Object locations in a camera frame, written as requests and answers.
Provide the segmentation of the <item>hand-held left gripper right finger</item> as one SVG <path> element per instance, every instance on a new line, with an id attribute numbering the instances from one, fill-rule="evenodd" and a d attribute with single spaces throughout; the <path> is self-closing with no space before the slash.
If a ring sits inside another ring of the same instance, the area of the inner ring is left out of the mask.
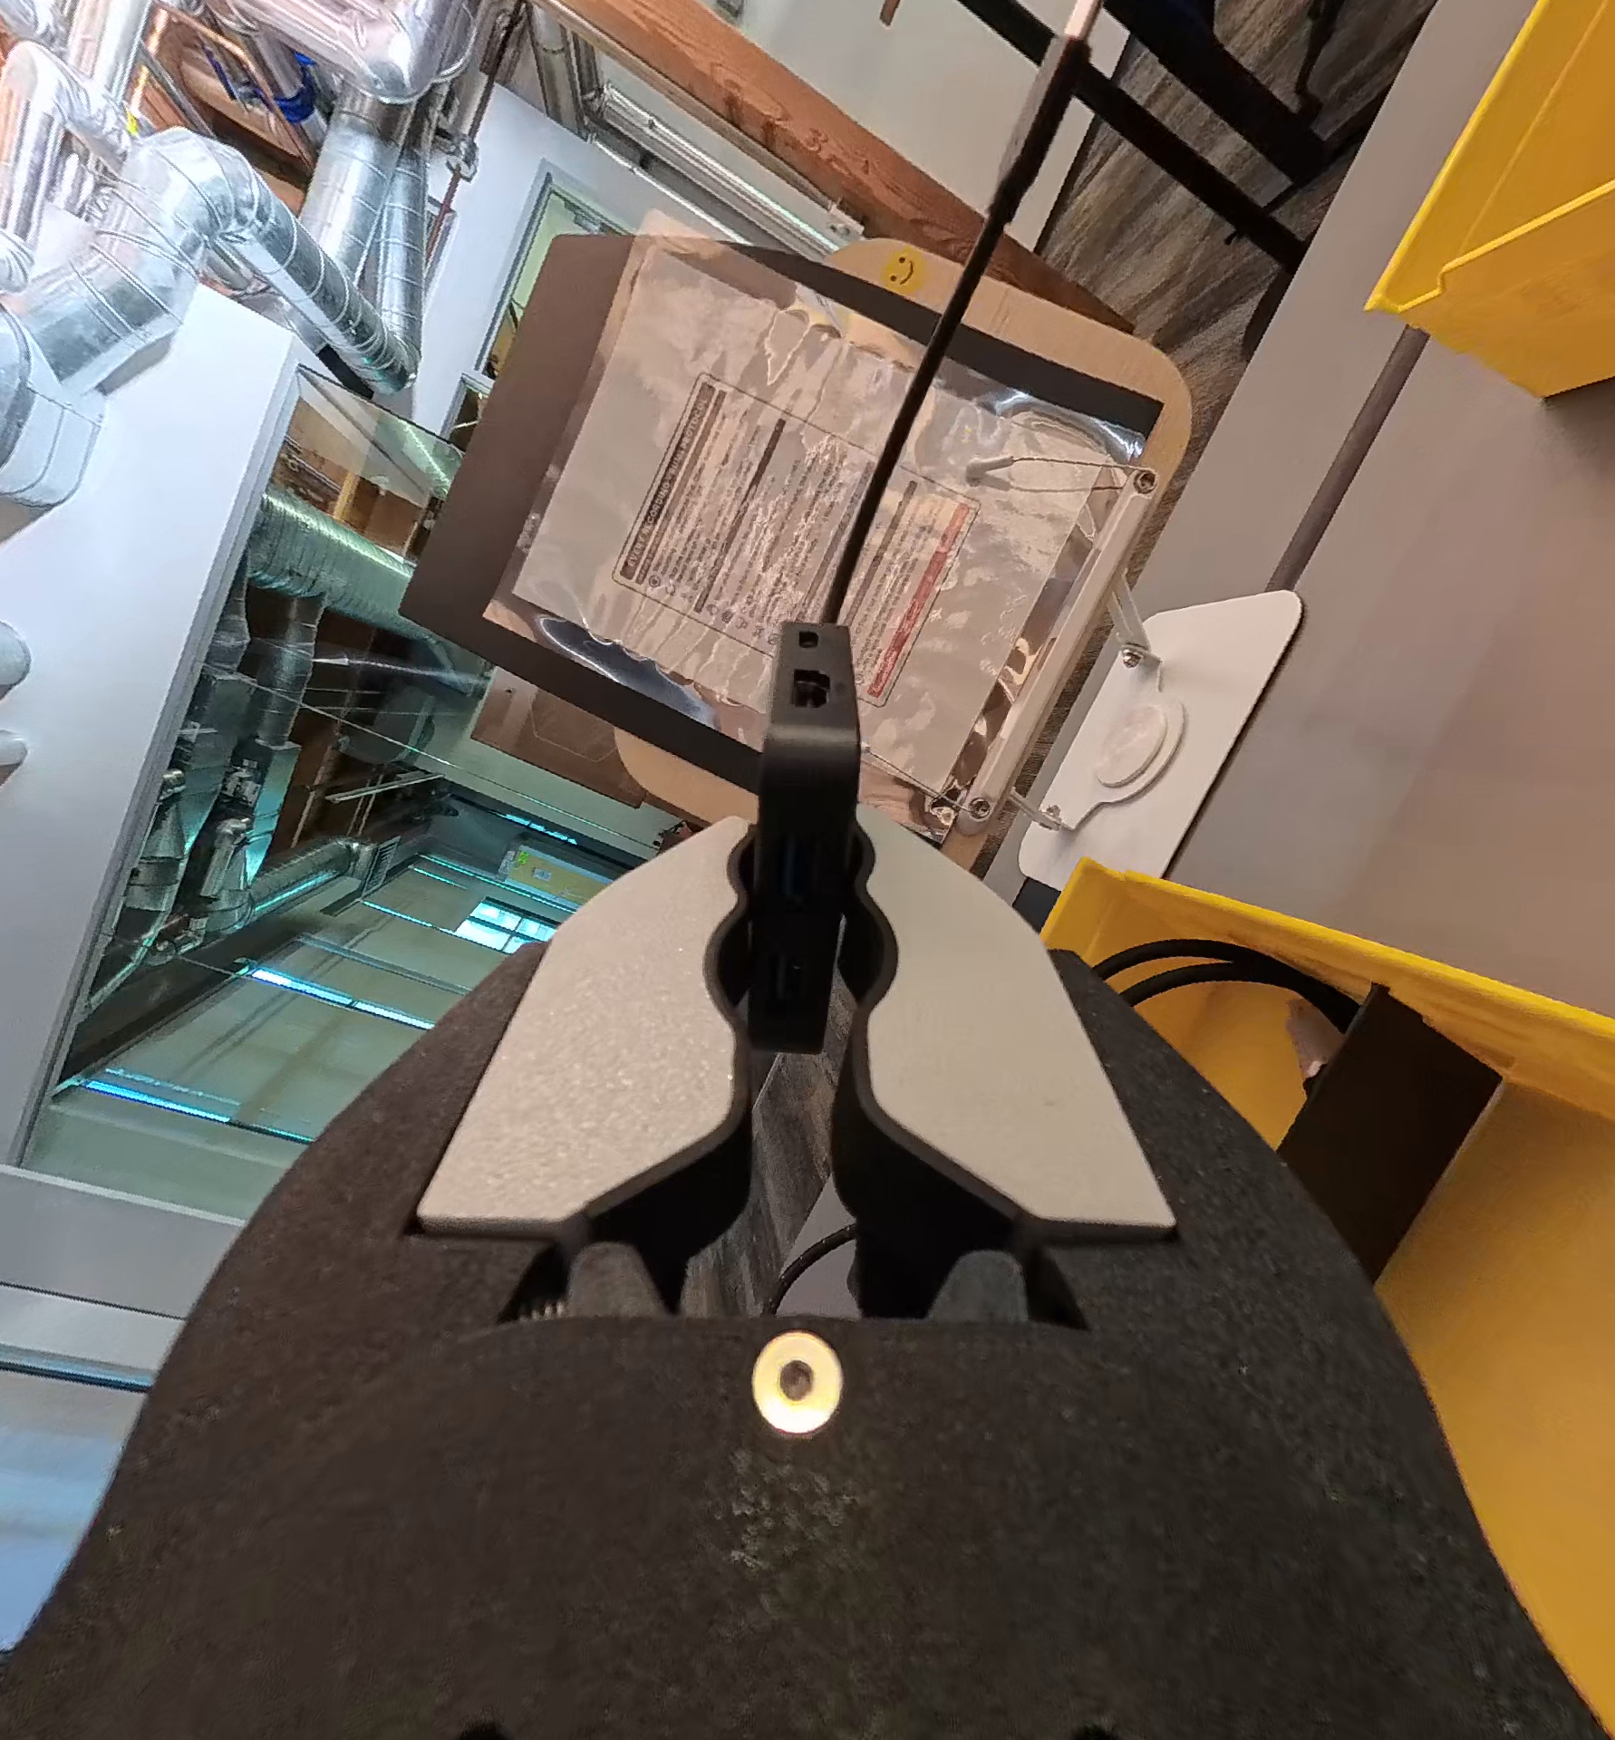
<path id="1" fill-rule="evenodd" d="M 846 1083 L 867 1158 L 838 1140 L 843 1205 L 882 1226 L 915 1161 L 1025 1245 L 1157 1240 L 1174 1215 L 1038 933 L 984 882 L 857 807 L 846 929 Z"/>

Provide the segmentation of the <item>silver ventilation duct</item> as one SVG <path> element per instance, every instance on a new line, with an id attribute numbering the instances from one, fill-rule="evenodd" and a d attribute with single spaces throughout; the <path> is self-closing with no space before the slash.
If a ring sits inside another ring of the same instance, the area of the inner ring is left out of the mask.
<path id="1" fill-rule="evenodd" d="M 338 75 L 298 217 L 229 248 L 259 279 L 255 313 L 285 323 L 371 396 L 421 356 L 429 117 L 469 63 L 487 4 L 238 4 Z"/>
<path id="2" fill-rule="evenodd" d="M 415 304 L 366 298 L 235 150 L 169 127 L 132 145 L 75 259 L 0 294 L 0 498 L 47 508 L 78 490 L 102 385 L 177 332 L 208 251 L 262 279 L 371 392 L 412 380 Z"/>

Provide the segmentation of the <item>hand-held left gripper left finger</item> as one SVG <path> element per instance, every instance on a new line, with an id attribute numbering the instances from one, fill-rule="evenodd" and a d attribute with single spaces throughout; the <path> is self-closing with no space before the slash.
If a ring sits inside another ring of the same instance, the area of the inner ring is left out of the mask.
<path id="1" fill-rule="evenodd" d="M 716 950 L 747 834 L 727 816 L 561 923 L 416 1205 L 423 1232 L 578 1242 L 736 1137 L 745 1043 Z"/>

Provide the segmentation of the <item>black adapter box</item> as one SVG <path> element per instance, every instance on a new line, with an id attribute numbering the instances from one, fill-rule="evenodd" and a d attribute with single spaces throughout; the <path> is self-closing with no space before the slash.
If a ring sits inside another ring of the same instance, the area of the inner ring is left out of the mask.
<path id="1" fill-rule="evenodd" d="M 861 738 L 849 635 L 789 620 L 773 660 L 747 882 L 754 1050 L 818 1054 L 852 868 Z"/>

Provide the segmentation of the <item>yellow storage bin with divider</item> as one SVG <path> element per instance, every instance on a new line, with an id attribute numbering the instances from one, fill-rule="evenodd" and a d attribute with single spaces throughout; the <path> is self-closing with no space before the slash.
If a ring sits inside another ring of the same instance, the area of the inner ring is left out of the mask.
<path id="1" fill-rule="evenodd" d="M 1092 860 L 1044 922 L 1090 966 L 1170 940 L 1382 987 L 1501 1079 L 1377 1292 L 1491 1550 L 1615 1736 L 1615 1018 Z"/>

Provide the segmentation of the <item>white monitor stand base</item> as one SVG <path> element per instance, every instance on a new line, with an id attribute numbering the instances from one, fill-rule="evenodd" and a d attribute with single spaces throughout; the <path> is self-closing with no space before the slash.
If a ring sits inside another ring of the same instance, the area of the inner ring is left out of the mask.
<path id="1" fill-rule="evenodd" d="M 1166 876 L 1301 623 L 1290 591 L 1141 617 L 1115 597 L 1118 645 L 1042 803 L 1025 803 L 1017 866 L 1062 890 L 1078 863 Z"/>

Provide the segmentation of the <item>glass partition pane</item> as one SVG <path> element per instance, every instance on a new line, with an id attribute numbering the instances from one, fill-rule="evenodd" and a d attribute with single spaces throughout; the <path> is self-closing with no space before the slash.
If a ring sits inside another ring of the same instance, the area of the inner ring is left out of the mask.
<path id="1" fill-rule="evenodd" d="M 486 664 L 401 615 L 457 452 L 295 373 L 185 707 L 96 944 L 54 1085 L 188 1012 L 308 905 L 383 882 L 445 801 L 445 727 Z"/>

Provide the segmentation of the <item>grey metal pole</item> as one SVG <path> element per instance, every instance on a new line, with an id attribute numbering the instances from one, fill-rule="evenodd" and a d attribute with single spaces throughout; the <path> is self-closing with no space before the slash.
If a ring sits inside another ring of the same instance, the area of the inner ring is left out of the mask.
<path id="1" fill-rule="evenodd" d="M 1386 424 L 1388 413 L 1398 404 L 1425 346 L 1428 335 L 1410 327 L 1394 340 L 1380 373 L 1362 398 L 1348 430 L 1341 435 L 1331 463 L 1325 467 L 1317 489 L 1266 582 L 1267 593 L 1297 589 L 1301 572 L 1308 567 L 1323 536 L 1330 531 L 1331 520 Z"/>

